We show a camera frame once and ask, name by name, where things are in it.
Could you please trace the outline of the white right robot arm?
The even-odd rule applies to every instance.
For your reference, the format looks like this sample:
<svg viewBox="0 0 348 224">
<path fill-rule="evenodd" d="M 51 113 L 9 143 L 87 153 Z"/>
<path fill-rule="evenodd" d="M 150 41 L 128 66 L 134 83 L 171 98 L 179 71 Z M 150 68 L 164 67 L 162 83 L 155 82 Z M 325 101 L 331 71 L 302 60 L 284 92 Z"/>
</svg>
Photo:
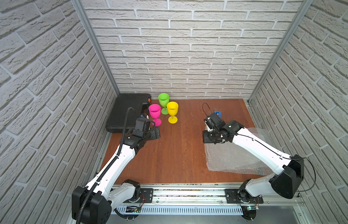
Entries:
<svg viewBox="0 0 348 224">
<path fill-rule="evenodd" d="M 266 164 L 273 173 L 258 179 L 249 179 L 241 185 L 237 198 L 243 203 L 252 199 L 277 193 L 283 198 L 292 199 L 304 179 L 304 159 L 299 155 L 290 156 L 262 141 L 240 123 L 223 120 L 214 123 L 204 120 L 207 131 L 204 137 L 214 144 L 234 143 L 242 147 Z"/>
</svg>

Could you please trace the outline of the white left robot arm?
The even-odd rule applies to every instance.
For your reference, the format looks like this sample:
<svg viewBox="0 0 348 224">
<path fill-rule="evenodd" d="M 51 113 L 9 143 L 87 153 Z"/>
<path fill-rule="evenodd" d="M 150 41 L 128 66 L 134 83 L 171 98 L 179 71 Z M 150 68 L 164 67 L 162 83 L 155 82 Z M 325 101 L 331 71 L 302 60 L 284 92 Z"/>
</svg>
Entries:
<svg viewBox="0 0 348 224">
<path fill-rule="evenodd" d="M 78 186 L 72 193 L 72 218 L 77 224 L 105 224 L 111 213 L 129 199 L 137 199 L 140 184 L 126 180 L 116 189 L 114 183 L 126 165 L 135 157 L 147 141 L 160 138 L 158 127 L 153 127 L 143 137 L 134 133 L 124 137 L 116 153 L 103 169 L 85 186 Z"/>
</svg>

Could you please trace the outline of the yellow plastic wine glass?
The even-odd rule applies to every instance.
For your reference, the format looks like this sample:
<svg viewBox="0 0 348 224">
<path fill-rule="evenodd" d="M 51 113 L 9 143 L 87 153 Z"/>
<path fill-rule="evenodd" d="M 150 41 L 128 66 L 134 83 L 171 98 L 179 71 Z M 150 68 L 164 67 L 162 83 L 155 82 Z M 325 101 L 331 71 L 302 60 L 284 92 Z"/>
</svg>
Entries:
<svg viewBox="0 0 348 224">
<path fill-rule="evenodd" d="M 179 105 L 178 103 L 172 101 L 167 104 L 167 111 L 170 117 L 168 118 L 168 122 L 171 124 L 175 124 L 178 121 L 178 118 L 176 117 L 178 113 Z"/>
</svg>

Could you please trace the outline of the blue tape dispenser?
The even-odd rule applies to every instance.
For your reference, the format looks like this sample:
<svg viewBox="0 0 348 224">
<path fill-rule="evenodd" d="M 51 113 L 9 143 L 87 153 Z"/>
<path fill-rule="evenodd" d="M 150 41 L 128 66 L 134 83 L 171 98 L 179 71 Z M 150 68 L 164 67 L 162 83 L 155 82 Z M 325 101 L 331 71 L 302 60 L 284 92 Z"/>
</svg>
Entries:
<svg viewBox="0 0 348 224">
<path fill-rule="evenodd" d="M 221 112 L 220 111 L 214 111 L 214 113 L 218 116 L 218 117 L 221 117 Z"/>
</svg>

